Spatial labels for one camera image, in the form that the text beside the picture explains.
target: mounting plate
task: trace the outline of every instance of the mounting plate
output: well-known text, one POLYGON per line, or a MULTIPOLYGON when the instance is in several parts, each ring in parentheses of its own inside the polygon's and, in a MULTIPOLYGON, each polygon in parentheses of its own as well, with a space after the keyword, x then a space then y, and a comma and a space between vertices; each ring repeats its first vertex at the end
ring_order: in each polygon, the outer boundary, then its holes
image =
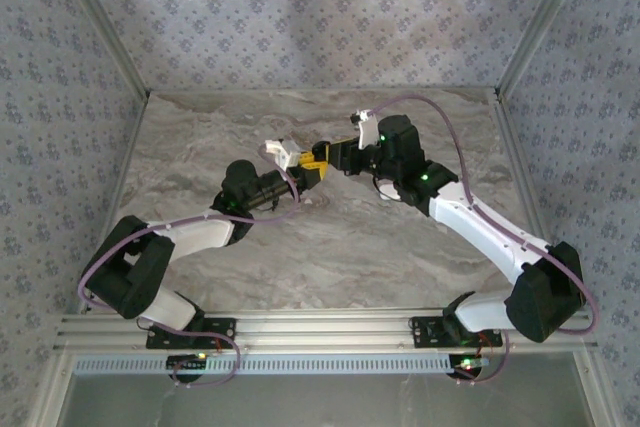
MULTIPOLYGON (((215 332, 226 335, 235 340, 236 319, 225 317, 205 317, 198 328, 198 332, 215 332)), ((158 327, 151 326, 147 335, 147 349, 150 350, 231 350, 231 346, 224 341, 216 343, 216 339, 211 337, 185 337, 182 335, 170 334, 158 327)))
MULTIPOLYGON (((413 346, 416 349, 452 348, 452 347, 489 347, 482 338, 474 336, 462 345, 457 343, 444 329, 443 317, 411 317, 409 327, 413 334, 413 346)), ((483 330, 482 334, 488 339, 491 347, 502 347, 500 331, 483 330)))

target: marble surface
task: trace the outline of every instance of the marble surface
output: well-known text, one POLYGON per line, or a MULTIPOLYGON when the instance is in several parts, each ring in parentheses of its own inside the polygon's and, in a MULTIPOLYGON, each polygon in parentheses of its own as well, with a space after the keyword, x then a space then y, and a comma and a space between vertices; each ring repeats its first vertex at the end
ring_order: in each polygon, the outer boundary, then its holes
MULTIPOLYGON (((303 148, 354 135, 349 114, 403 90, 281 91, 152 95, 126 176, 118 218, 171 220, 208 207, 226 166, 245 158, 271 169, 256 151, 272 138, 303 148)), ((474 192, 525 225, 484 89, 425 89, 461 138, 474 192)), ((459 172, 449 134, 428 105, 403 102, 428 158, 459 172)), ((290 208, 280 203, 278 212, 290 208)), ((274 215, 257 213, 266 217, 274 215)), ((367 175, 330 169, 303 195, 300 211, 255 226, 238 244, 179 259, 165 285, 205 310, 447 305, 471 289, 506 285, 464 239, 417 210, 383 201, 367 175)))

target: glass panel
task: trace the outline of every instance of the glass panel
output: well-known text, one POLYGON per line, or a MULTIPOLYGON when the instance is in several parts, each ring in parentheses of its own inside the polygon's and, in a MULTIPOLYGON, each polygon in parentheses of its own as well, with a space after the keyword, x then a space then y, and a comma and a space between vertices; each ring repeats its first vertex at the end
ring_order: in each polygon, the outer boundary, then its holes
POLYGON ((513 355, 494 381, 436 375, 239 376, 175 389, 158 375, 76 377, 60 427, 589 426, 571 354, 513 355))

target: yellow object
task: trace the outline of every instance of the yellow object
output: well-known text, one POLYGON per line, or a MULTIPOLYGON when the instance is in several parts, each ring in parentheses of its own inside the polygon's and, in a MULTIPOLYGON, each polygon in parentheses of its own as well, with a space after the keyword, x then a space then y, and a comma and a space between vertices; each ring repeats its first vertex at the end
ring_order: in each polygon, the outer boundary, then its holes
POLYGON ((315 170, 318 169, 320 173, 320 180, 324 179, 325 174, 327 173, 327 168, 329 167, 329 162, 326 160, 317 162, 311 152, 302 152, 300 154, 300 160, 298 161, 298 165, 303 169, 307 170, 315 170))

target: wall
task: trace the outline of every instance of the wall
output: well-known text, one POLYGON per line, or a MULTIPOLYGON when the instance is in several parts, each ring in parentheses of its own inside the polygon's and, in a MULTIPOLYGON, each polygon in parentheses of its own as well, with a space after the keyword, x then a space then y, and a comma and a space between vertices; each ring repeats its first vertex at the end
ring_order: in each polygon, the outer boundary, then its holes
POLYGON ((101 0, 147 87, 495 85, 540 0, 101 0))
POLYGON ((568 0, 509 99, 548 225, 581 252, 640 425, 640 0, 568 0))
POLYGON ((22 425, 139 109, 76 0, 0 0, 0 425, 22 425))

